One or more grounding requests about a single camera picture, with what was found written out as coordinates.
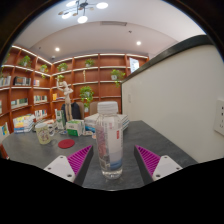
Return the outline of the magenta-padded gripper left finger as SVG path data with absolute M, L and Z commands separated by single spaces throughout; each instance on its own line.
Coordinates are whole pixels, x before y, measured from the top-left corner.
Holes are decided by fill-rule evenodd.
M 68 157 L 59 155 L 44 170 L 81 186 L 84 182 L 92 156 L 93 146 L 89 145 Z

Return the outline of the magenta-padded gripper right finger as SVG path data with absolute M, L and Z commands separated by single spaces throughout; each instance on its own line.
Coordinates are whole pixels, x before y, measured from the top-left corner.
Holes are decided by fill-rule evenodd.
M 182 169 L 168 155 L 159 156 L 139 145 L 134 146 L 134 156 L 144 183 L 151 183 Z

